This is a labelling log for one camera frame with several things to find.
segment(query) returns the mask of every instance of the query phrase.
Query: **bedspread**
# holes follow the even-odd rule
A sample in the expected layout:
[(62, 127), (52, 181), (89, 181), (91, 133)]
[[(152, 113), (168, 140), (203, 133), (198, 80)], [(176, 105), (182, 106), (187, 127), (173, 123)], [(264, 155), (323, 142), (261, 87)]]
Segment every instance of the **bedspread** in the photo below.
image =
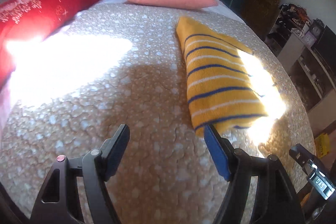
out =
[[(126, 123), (131, 139), (106, 184), (122, 223), (212, 223), (228, 183), (192, 129), (175, 37), (181, 15), (246, 44), (273, 75), (287, 110), (259, 148), (280, 157), (296, 190), (305, 185), (286, 149), (301, 143), (314, 152), (307, 114), (288, 75), (249, 27), (215, 13), (101, 4), (37, 45), (12, 76), (11, 95), (21, 97), (3, 132), (0, 181), (26, 215), (57, 155), (82, 156)], [(24, 77), (25, 88), (17, 90)], [(259, 155), (246, 131), (223, 135)], [(252, 178), (242, 223), (251, 215), (256, 183)], [(82, 180), (79, 194), (90, 222)]]

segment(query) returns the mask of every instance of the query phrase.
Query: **folded towel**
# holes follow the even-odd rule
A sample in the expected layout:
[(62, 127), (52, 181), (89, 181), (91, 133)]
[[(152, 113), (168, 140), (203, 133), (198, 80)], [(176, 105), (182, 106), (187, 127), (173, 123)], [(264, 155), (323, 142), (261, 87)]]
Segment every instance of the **folded towel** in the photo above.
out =
[(187, 72), (187, 99), (198, 136), (212, 123), (219, 133), (248, 128), (267, 112), (254, 92), (239, 51), (253, 54), (235, 38), (219, 34), (188, 17), (176, 32)]

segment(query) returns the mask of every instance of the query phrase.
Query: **shelf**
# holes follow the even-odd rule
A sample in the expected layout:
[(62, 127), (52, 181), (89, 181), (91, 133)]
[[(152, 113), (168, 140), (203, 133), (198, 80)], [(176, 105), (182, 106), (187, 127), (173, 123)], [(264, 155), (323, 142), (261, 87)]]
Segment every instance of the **shelf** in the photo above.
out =
[(277, 57), (282, 50), (280, 45), (273, 38), (266, 37), (264, 43), (271, 50), (271, 52), (275, 55), (275, 57)]
[(311, 84), (313, 85), (313, 87), (314, 87), (316, 93), (318, 94), (318, 96), (320, 97), (320, 99), (322, 99), (322, 98), (323, 98), (323, 97), (322, 97), (322, 94), (321, 94), (319, 88), (317, 87), (317, 85), (315, 84), (314, 79), (311, 77), (310, 73), (307, 71), (307, 69), (305, 68), (305, 66), (304, 66), (304, 64), (302, 63), (302, 61), (299, 60), (299, 59), (298, 59), (297, 61), (299, 62), (301, 68), (303, 69), (303, 71), (304, 71), (305, 74), (307, 75), (309, 81), (310, 81)]
[(322, 64), (321, 60), (318, 58), (318, 56), (313, 52), (313, 50), (311, 48), (307, 47), (307, 49), (310, 51), (310, 53), (313, 55), (313, 57), (317, 60), (319, 65), (322, 67), (322, 69), (323, 69), (324, 73), (326, 74), (326, 76), (328, 77), (333, 89), (336, 91), (335, 83), (334, 83), (333, 79), (331, 78), (330, 74), (328, 73), (326, 67)]
[(321, 98), (318, 96), (315, 88), (311, 84), (298, 60), (296, 60), (291, 68), (290, 79), (294, 83), (304, 108), (307, 112), (309, 112), (321, 101)]

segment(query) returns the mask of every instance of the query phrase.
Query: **blue gripper pad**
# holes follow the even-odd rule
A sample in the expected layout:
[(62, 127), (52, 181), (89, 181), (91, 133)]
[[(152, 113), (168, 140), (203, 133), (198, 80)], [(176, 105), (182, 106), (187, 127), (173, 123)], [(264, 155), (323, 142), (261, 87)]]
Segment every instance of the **blue gripper pad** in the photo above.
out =
[(218, 134), (217, 130), (210, 125), (204, 127), (204, 140), (209, 149), (212, 160), (216, 166), (216, 169), (226, 181), (230, 181), (232, 174), (229, 169), (229, 158), (224, 152), (221, 145), (221, 136)]

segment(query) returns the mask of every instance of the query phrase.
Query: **blue stripe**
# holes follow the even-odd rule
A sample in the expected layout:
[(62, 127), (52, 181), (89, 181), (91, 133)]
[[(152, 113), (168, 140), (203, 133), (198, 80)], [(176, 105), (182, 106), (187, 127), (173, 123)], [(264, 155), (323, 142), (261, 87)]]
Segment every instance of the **blue stripe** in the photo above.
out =
[(197, 99), (209, 97), (211, 95), (218, 94), (218, 93), (225, 92), (225, 91), (230, 91), (230, 90), (249, 90), (249, 91), (253, 91), (252, 89), (250, 89), (248, 87), (245, 87), (245, 86), (227, 86), (225, 88), (220, 88), (220, 89), (213, 90), (213, 91), (210, 91), (210, 92), (195, 95), (194, 97), (190, 98), (190, 100), (188, 101), (188, 104), (190, 104), (191, 102), (193, 102)]
[(235, 129), (249, 129), (250, 127), (240, 127), (240, 126), (235, 126)]
[(210, 120), (207, 122), (203, 122), (200, 125), (195, 127), (195, 130), (198, 130), (201, 127), (206, 126), (207, 124), (215, 124), (219, 122), (225, 122), (228, 120), (233, 120), (233, 119), (248, 119), (248, 118), (260, 118), (260, 117), (266, 117), (264, 114), (244, 114), (244, 115), (234, 115), (234, 116), (226, 116), (226, 117), (221, 117), (218, 119)]
[(222, 50), (221, 48), (210, 47), (210, 46), (201, 46), (201, 47), (197, 47), (197, 48), (191, 50), (190, 52), (188, 52), (187, 55), (186, 55), (186, 57), (185, 57), (185, 59), (187, 60), (189, 54), (191, 54), (191, 53), (193, 53), (193, 52), (195, 52), (195, 51), (201, 50), (201, 49), (203, 49), (203, 48), (209, 48), (209, 49), (211, 49), (211, 50), (216, 50), (216, 51), (219, 51), (219, 52), (224, 52), (224, 53), (226, 53), (226, 54), (228, 54), (228, 55), (231, 55), (231, 56), (233, 56), (233, 57), (235, 57), (235, 58), (240, 58), (240, 56), (235, 55), (235, 54), (232, 54), (232, 53), (227, 52), (227, 51), (225, 51), (225, 50)]
[(198, 67), (198, 68), (195, 68), (193, 69), (192, 71), (190, 71), (187, 75), (187, 78), (193, 74), (194, 72), (196, 71), (199, 71), (199, 70), (203, 70), (203, 69), (207, 69), (207, 68), (224, 68), (224, 69), (228, 69), (228, 70), (232, 70), (232, 71), (235, 71), (235, 72), (239, 72), (239, 73), (242, 73), (244, 75), (247, 75), (247, 76), (250, 76), (249, 74), (243, 72), (243, 71), (240, 71), (240, 70), (237, 70), (237, 69), (233, 69), (233, 68), (230, 68), (230, 67), (227, 67), (227, 66), (224, 66), (224, 65), (219, 65), (219, 64), (210, 64), (210, 65), (205, 65), (205, 66), (201, 66), (201, 67)]
[(184, 51), (185, 51), (185, 44), (186, 44), (187, 40), (188, 40), (189, 38), (191, 38), (191, 37), (197, 37), (197, 36), (201, 36), (201, 37), (212, 37), (212, 38), (221, 40), (221, 41), (223, 41), (223, 42), (225, 42), (225, 43), (228, 43), (228, 44), (231, 45), (232, 47), (235, 47), (235, 48), (237, 48), (237, 49), (243, 51), (242, 49), (238, 48), (237, 46), (232, 45), (231, 43), (229, 43), (229, 42), (227, 42), (227, 41), (225, 41), (225, 40), (223, 40), (223, 39), (221, 39), (221, 38), (214, 37), (213, 35), (209, 35), (209, 34), (201, 34), (201, 33), (200, 33), (200, 34), (192, 34), (192, 35), (188, 36), (188, 37), (185, 39), (185, 41), (184, 41), (184, 46), (183, 46), (183, 54), (184, 54)]

